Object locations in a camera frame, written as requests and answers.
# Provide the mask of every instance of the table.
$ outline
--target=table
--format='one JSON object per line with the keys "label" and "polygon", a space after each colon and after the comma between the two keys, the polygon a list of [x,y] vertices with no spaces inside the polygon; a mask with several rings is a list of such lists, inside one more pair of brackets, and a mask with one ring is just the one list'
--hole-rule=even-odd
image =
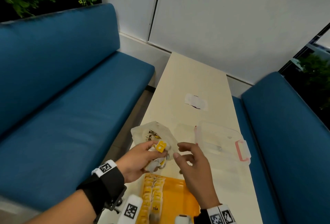
{"label": "table", "polygon": [[[185,104],[187,93],[207,100],[208,111]],[[201,120],[240,132],[226,74],[173,52],[141,125],[158,121],[167,126],[179,142],[194,142],[193,128]],[[157,173],[183,179],[174,160]],[[212,175],[219,201],[230,207],[237,223],[262,223],[248,166],[231,173]],[[130,194],[139,195],[141,183],[142,178],[127,184],[124,199]],[[105,210],[99,224],[116,223],[118,218],[116,213]]]}

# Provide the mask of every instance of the orange container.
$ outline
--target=orange container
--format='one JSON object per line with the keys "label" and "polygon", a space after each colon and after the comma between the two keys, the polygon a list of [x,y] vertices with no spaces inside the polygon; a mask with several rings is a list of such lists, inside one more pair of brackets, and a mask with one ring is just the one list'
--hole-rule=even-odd
{"label": "orange container", "polygon": [[200,208],[195,197],[189,192],[184,180],[166,178],[163,187],[163,207],[159,224],[174,224],[179,214],[189,215],[191,218],[199,215]]}

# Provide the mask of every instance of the blue cushion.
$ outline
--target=blue cushion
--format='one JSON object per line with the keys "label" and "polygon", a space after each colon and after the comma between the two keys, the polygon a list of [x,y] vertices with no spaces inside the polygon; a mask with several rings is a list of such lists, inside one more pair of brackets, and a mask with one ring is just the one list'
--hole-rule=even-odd
{"label": "blue cushion", "polygon": [[241,99],[233,97],[237,120],[240,125],[241,134],[246,140],[251,153],[250,172],[253,180],[255,194],[262,222],[264,224],[280,224],[282,218],[278,204],[274,199],[273,190],[270,187],[267,172],[264,169],[263,160],[259,148],[255,142],[253,131],[250,127],[248,116],[246,115]]}
{"label": "blue cushion", "polygon": [[278,72],[242,100],[287,223],[328,223],[329,130]]}
{"label": "blue cushion", "polygon": [[0,135],[117,49],[111,4],[0,25]]}
{"label": "blue cushion", "polygon": [[0,142],[0,195],[46,210],[108,152],[155,68],[116,52]]}

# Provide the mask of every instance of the finger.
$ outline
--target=finger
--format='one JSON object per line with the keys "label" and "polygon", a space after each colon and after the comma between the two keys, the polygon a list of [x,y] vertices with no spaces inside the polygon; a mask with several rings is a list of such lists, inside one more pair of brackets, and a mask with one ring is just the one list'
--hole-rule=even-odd
{"label": "finger", "polygon": [[200,147],[194,143],[178,143],[179,151],[190,151],[194,155],[195,161],[204,156]]}
{"label": "finger", "polygon": [[183,174],[188,172],[189,169],[191,169],[191,166],[187,163],[185,158],[179,153],[174,153],[173,158]]}
{"label": "finger", "polygon": [[167,151],[163,151],[162,153],[159,151],[148,151],[147,158],[149,161],[152,161],[157,158],[163,158],[166,157]]}
{"label": "finger", "polygon": [[144,143],[140,143],[139,145],[144,150],[148,150],[149,148],[151,148],[153,146],[153,144],[157,144],[157,143],[158,143],[158,141],[147,141],[147,142],[144,142]]}
{"label": "finger", "polygon": [[195,163],[195,158],[192,154],[184,154],[182,156],[186,161],[191,162],[192,164]]}

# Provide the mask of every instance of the pink clip handle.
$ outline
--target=pink clip handle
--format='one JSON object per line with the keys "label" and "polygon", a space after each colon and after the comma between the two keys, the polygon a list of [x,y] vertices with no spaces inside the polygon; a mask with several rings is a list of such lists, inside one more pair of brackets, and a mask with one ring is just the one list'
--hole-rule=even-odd
{"label": "pink clip handle", "polygon": [[238,145],[238,143],[244,143],[244,142],[242,140],[238,140],[238,141],[235,142],[236,150],[237,150],[238,157],[239,157],[240,161],[248,161],[250,158],[243,159],[242,153],[241,153],[241,150],[240,150],[240,146]]}

